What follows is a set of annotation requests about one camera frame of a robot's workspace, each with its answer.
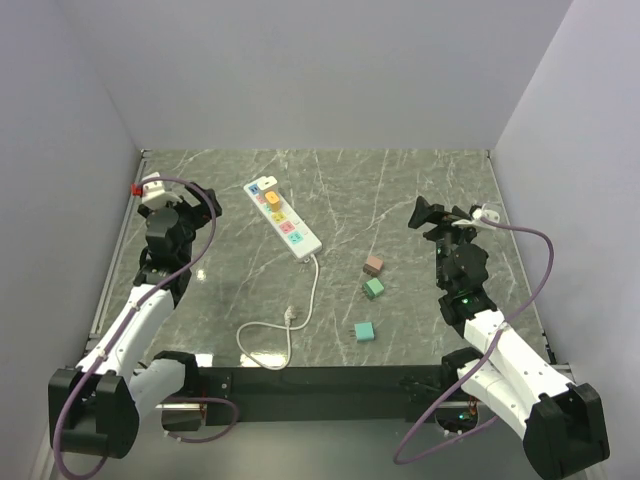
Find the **pink charger plug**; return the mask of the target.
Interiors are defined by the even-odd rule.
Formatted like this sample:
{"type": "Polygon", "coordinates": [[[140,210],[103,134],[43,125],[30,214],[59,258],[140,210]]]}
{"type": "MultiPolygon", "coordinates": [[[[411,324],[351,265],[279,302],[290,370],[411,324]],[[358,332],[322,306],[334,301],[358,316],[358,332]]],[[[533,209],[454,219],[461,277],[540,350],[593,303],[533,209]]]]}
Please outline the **pink charger plug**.
{"type": "Polygon", "coordinates": [[[363,265],[363,272],[372,277],[380,275],[384,261],[376,256],[369,256],[363,265]]]}

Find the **green charger plug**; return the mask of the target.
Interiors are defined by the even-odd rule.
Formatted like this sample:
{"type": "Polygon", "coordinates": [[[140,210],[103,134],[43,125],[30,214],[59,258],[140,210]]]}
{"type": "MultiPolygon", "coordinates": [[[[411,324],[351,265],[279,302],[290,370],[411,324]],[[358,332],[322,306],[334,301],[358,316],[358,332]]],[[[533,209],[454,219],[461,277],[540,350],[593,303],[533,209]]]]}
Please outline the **green charger plug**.
{"type": "Polygon", "coordinates": [[[384,293],[385,287],[378,278],[371,278],[363,283],[362,290],[367,299],[373,300],[384,293]]]}

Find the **white power strip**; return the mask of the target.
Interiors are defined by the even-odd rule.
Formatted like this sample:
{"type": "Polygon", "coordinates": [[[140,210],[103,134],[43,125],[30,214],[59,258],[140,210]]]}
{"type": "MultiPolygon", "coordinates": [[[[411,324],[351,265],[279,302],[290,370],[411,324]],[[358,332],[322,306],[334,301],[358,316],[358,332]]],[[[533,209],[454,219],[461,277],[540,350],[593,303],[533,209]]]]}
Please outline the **white power strip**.
{"type": "Polygon", "coordinates": [[[262,176],[252,180],[243,190],[297,261],[307,262],[322,250],[323,245],[319,238],[278,192],[278,181],[274,176],[262,176]],[[264,194],[267,191],[275,191],[279,195],[279,211],[271,211],[266,204],[264,194]]]}

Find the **teal charger plug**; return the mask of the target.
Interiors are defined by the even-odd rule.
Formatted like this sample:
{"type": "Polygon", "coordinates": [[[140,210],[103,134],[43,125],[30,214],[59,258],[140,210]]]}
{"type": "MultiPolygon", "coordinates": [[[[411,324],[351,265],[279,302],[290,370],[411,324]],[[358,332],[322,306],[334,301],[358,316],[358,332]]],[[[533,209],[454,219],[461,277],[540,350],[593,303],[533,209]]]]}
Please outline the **teal charger plug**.
{"type": "Polygon", "coordinates": [[[358,343],[371,342],[376,338],[374,325],[371,322],[356,323],[350,330],[350,335],[358,343]]]}

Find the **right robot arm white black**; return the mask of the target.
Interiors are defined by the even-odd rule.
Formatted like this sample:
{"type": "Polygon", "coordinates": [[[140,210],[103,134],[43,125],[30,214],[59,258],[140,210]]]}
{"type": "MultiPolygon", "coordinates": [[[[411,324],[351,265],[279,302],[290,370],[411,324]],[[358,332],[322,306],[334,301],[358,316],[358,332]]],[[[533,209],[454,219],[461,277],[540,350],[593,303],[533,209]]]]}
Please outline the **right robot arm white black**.
{"type": "Polygon", "coordinates": [[[436,245],[436,284],[445,322],[468,342],[442,361],[442,394],[420,416],[425,421],[448,398],[483,402],[521,439],[542,479],[564,479],[607,460],[610,447],[602,401],[589,384],[555,370],[516,332],[487,295],[488,253],[473,240],[500,227],[487,206],[445,209],[418,197],[411,229],[431,224],[424,238],[436,245]]]}

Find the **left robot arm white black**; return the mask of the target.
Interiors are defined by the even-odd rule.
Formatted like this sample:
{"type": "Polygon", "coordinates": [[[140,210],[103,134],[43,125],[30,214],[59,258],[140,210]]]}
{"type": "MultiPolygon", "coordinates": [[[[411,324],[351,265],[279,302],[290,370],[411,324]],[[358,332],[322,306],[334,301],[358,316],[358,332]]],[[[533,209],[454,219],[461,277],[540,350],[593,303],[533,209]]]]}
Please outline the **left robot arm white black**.
{"type": "Polygon", "coordinates": [[[133,188],[142,200],[146,246],[127,303],[109,330],[76,366],[57,370],[49,381],[50,441],[57,455],[122,458],[158,404],[171,396],[186,402],[199,392],[192,354],[162,352],[147,367],[139,365],[186,292],[198,259],[192,253],[197,231],[222,214],[214,190],[197,184],[186,189],[197,204],[160,182],[133,188]]]}

